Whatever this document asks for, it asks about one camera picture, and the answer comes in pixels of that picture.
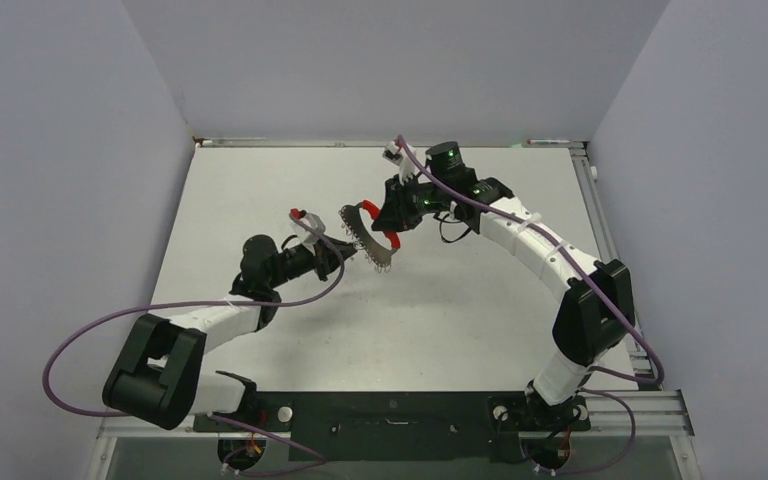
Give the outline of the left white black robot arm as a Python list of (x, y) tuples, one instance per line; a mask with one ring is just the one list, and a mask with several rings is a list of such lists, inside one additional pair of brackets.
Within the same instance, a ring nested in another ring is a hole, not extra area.
[(204, 356), (269, 325), (282, 302), (278, 287), (310, 272), (326, 280), (357, 251), (329, 236), (287, 249), (268, 235), (249, 238), (240, 271), (219, 305), (169, 318), (152, 313), (137, 318), (104, 384), (103, 403), (166, 430), (189, 415), (210, 413), (234, 430), (249, 428), (258, 415), (256, 383), (209, 372)]

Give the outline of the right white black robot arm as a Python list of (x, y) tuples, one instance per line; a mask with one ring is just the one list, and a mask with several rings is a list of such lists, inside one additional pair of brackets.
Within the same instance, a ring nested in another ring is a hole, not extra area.
[(382, 156), (398, 172), (385, 183), (385, 199), (372, 224), (393, 236), (427, 215), (449, 213), (529, 269), (558, 300), (552, 328), (556, 351), (526, 389), (525, 414), (549, 428), (605, 353), (635, 328), (630, 272), (618, 260), (604, 263), (550, 229), (500, 180), (479, 178), (455, 141), (429, 148), (423, 159), (400, 139)]

